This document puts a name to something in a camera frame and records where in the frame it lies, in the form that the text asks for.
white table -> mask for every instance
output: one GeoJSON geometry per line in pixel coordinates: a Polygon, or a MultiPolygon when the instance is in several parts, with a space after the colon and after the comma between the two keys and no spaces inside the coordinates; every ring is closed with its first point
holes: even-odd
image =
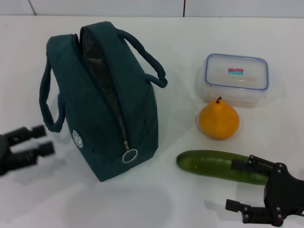
{"type": "MultiPolygon", "coordinates": [[[[48,39],[104,20],[137,37],[167,73],[168,86],[155,87],[160,132],[155,156],[98,183],[65,124],[61,133],[49,133],[55,156],[0,178],[0,227],[270,227],[245,226],[240,213],[224,208],[226,199],[263,206],[263,186],[186,173],[175,158],[195,149],[254,154],[284,162],[304,179],[304,19],[0,17],[0,133],[42,123],[38,91],[48,39]],[[253,109],[236,108],[240,129],[224,141],[206,138],[195,124],[205,105],[199,86],[210,53],[261,57],[269,65],[267,99],[253,109]]],[[[53,77],[49,104],[55,117],[57,93],[53,77]]],[[[284,224],[297,228],[304,219],[293,216],[284,224]]]]}

blue lid rim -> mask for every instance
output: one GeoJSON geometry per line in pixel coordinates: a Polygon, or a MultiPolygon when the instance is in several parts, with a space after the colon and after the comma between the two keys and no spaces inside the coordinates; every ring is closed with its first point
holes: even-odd
{"type": "Polygon", "coordinates": [[[213,85],[213,86],[222,86],[222,87],[230,87],[230,88],[238,88],[238,89],[250,89],[250,90],[258,90],[258,91],[265,91],[268,89],[269,87],[269,80],[268,80],[268,64],[267,62],[262,59],[262,58],[256,58],[256,57],[247,57],[247,56],[234,56],[234,55],[226,55],[226,54],[210,54],[208,55],[207,57],[207,61],[206,61],[206,69],[205,69],[205,82],[208,84],[208,85],[213,85]],[[248,59],[255,59],[255,60],[259,60],[263,63],[265,63],[265,66],[266,66],[266,87],[263,88],[263,89],[254,89],[254,88],[246,88],[246,87],[238,87],[238,86],[231,86],[231,85],[220,85],[220,84],[214,84],[214,83],[211,83],[208,81],[207,79],[207,71],[208,71],[208,62],[209,62],[209,58],[212,57],[212,56],[227,56],[227,57],[240,57],[240,58],[248,58],[248,59]]]}

container label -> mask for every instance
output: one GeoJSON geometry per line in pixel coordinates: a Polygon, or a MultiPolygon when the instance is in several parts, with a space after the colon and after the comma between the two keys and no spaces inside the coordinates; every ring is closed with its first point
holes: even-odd
{"type": "Polygon", "coordinates": [[[228,68],[228,74],[229,75],[244,75],[244,70],[237,69],[237,68],[228,68]]]}

green cucumber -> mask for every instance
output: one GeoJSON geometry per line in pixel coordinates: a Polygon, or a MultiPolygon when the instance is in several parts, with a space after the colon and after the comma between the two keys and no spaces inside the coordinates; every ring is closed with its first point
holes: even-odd
{"type": "Polygon", "coordinates": [[[231,161],[238,159],[247,162],[248,157],[223,151],[197,150],[186,151],[176,158],[176,164],[182,170],[199,175],[218,177],[238,182],[265,185],[268,177],[249,171],[237,171],[230,168],[231,161]]]}

green insulated bag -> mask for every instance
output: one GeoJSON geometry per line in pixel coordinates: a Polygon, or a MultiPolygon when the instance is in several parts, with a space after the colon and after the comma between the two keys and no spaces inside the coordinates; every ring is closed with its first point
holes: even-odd
{"type": "Polygon", "coordinates": [[[164,88],[165,71],[129,33],[110,22],[81,28],[75,35],[51,37],[40,86],[47,128],[60,132],[64,119],[76,146],[100,181],[153,157],[158,147],[157,106],[151,82],[164,88]],[[155,69],[146,74],[128,41],[155,69]],[[47,105],[53,70],[59,86],[59,118],[47,105]]]}

